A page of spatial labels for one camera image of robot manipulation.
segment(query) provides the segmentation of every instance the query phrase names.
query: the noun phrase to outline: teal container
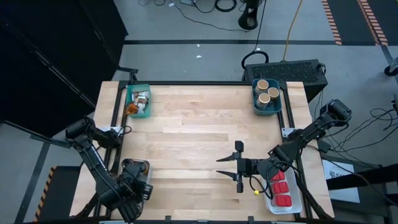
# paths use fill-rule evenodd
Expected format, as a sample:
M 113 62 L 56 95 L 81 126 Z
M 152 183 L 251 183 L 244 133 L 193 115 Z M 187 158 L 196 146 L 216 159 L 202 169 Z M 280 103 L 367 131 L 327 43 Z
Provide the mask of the teal container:
M 151 95 L 150 95 L 150 86 L 148 84 L 141 84 L 141 85 L 129 85 L 127 86 L 127 96 L 126 96 L 126 106 L 133 102 L 132 99 L 132 93 L 135 91 L 148 91 L 148 104 L 144 109 L 144 113 L 143 114 L 130 114 L 129 116 L 131 118 L 147 118 L 150 116 L 150 108 L 151 108 L 151 104 L 152 104 L 152 99 L 151 99 Z
M 279 90 L 279 83 L 277 80 L 274 80 L 271 78 L 258 78 L 258 79 L 253 80 L 253 82 L 251 83 L 251 87 L 252 87 L 254 114 L 258 115 L 258 116 L 271 116 L 271 115 L 274 115 L 274 114 L 280 112 L 282 110 L 282 102 L 280 100 L 280 93 L 279 93 L 279 96 L 275 100 L 270 102 L 264 110 L 259 110 L 259 108 L 256 106 L 256 101 L 258 99 L 258 96 L 256 96 L 256 92 L 254 91 L 254 89 L 259 80 L 266 80 L 269 84 L 268 88 L 275 87 Z

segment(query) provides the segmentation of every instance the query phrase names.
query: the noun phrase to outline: yellow cable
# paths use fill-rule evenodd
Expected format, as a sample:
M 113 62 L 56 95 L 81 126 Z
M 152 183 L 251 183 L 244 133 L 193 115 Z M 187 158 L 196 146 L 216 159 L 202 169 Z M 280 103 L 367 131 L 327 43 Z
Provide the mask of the yellow cable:
M 285 44 L 285 53 L 284 53 L 284 58 L 283 58 L 283 60 L 285 60 L 286 51 L 287 51 L 287 46 L 289 45 L 290 31 L 292 31 L 294 21 L 296 20 L 297 14 L 299 13 L 299 10 L 300 10 L 300 7 L 301 7 L 301 3 L 303 3 L 303 0 L 300 0 L 300 3 L 298 4 L 297 10 L 296 10 L 296 14 L 294 14 L 293 21 L 292 21 L 292 23 L 291 23 L 291 25 L 290 25 L 290 28 L 289 28 L 289 33 L 287 33 L 287 39 L 286 39 L 286 44 Z

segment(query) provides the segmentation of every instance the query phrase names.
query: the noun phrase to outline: concrete floor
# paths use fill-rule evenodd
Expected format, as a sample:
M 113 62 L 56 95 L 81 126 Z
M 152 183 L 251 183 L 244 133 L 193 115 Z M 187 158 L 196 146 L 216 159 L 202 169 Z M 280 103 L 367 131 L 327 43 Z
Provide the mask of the concrete floor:
M 184 19 L 176 8 L 168 6 L 169 0 L 164 6 L 155 6 L 153 1 L 146 6 L 139 6 L 137 1 L 132 0 L 115 0 L 115 3 L 130 33 L 126 37 L 127 40 L 256 39 L 257 37 L 257 29 L 248 33 L 228 32 L 190 22 Z M 228 7 L 229 3 L 221 2 L 224 7 Z M 260 39 L 284 40 L 298 3 L 299 0 L 268 0 Z M 205 11 L 211 8 L 213 1 L 199 0 L 197 4 Z M 177 5 L 192 19 L 229 29 L 239 28 L 237 20 L 241 13 L 238 9 L 230 13 L 214 11 L 204 16 L 193 7 L 179 3 Z M 333 40 L 320 1 L 304 1 L 291 39 Z M 270 55 L 270 62 L 282 60 L 284 45 L 258 47 Z M 123 67 L 138 68 L 139 80 L 240 80 L 243 73 L 240 66 L 241 59 L 253 48 L 252 44 L 125 45 L 119 64 Z M 389 47 L 389 50 L 393 57 L 398 57 L 398 47 Z M 387 61 L 380 47 L 290 45 L 286 60 L 313 58 L 319 59 L 327 68 L 326 77 L 329 85 L 324 90 L 323 103 L 338 98 L 353 110 L 350 128 L 337 135 L 336 140 L 342 141 L 353 128 L 370 118 L 369 111 L 372 108 L 386 110 L 392 108 L 390 102 L 393 93 L 398 93 L 398 85 L 394 78 L 382 74 Z M 250 58 L 247 63 L 263 61 L 264 59 L 258 56 Z M 126 79 L 127 73 L 115 73 L 114 80 Z M 317 98 L 310 103 L 312 113 L 316 104 Z M 383 131 L 385 126 L 387 121 L 376 121 L 347 142 L 345 148 L 362 146 L 382 139 L 392 130 Z M 397 136 L 397 133 L 392 133 L 385 141 L 375 146 L 351 151 L 351 154 L 373 164 L 396 163 Z M 13 223 L 42 143 L 31 140 L 28 134 L 3 124 L 0 125 L 0 145 L 2 146 L 0 177 L 3 180 L 0 201 L 7 202 L 7 206 L 3 206 L 0 211 L 0 223 Z M 25 216 L 26 222 L 34 218 L 50 168 L 77 166 L 80 162 L 81 159 L 74 150 L 51 146 Z M 395 193 L 396 184 L 389 184 L 389 190 Z M 339 210 L 336 211 L 336 217 L 368 223 L 379 220 Z

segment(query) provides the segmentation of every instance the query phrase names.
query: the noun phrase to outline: red cube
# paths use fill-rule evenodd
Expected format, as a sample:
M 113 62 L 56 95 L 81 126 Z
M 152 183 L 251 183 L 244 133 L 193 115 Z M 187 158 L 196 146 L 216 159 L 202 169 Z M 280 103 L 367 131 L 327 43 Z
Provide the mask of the red cube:
M 286 182 L 274 183 L 274 184 L 272 184 L 271 186 L 272 186 L 272 192 L 273 192 L 274 194 L 282 194 L 282 193 L 287 193 L 287 192 L 289 192 L 289 188 L 288 188 Z
M 280 181 L 280 180 L 284 180 L 285 179 L 285 174 L 281 171 L 278 172 L 277 175 L 275 175 L 273 178 L 271 178 L 271 182 L 276 182 L 276 181 Z
M 280 207 L 292 206 L 292 198 L 289 195 L 276 195 L 275 204 Z

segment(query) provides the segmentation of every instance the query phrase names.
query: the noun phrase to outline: wooden tabletop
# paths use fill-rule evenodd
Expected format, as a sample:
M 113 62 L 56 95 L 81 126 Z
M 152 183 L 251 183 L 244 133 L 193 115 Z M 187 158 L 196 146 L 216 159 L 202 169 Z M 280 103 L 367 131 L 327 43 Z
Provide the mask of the wooden tabletop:
M 296 128 L 304 128 L 312 118 L 303 84 L 287 86 Z M 102 84 L 94 115 L 99 128 L 111 124 L 117 87 L 118 82 Z M 269 212 L 264 196 L 255 196 L 247 179 L 244 192 L 237 194 L 236 183 L 216 172 L 236 172 L 235 161 L 216 162 L 234 152 L 236 140 L 244 143 L 243 157 L 253 159 L 267 158 L 267 152 L 281 143 L 277 116 L 253 114 L 250 86 L 152 85 L 151 92 L 152 116 L 127 119 L 132 132 L 125 135 L 121 154 L 122 160 L 148 160 L 154 169 L 154 189 L 140 220 L 163 220 L 166 215 L 173 220 L 247 220 L 248 216 L 256 221 L 294 220 L 293 215 Z M 289 127 L 284 103 L 282 110 Z M 118 125 L 122 113 L 121 106 Z M 104 156 L 104 149 L 99 153 Z M 305 148 L 302 161 L 309 191 L 334 217 L 319 152 Z M 94 192 L 94 179 L 83 165 L 70 215 L 80 212 Z M 117 210 L 111 218 L 122 219 Z

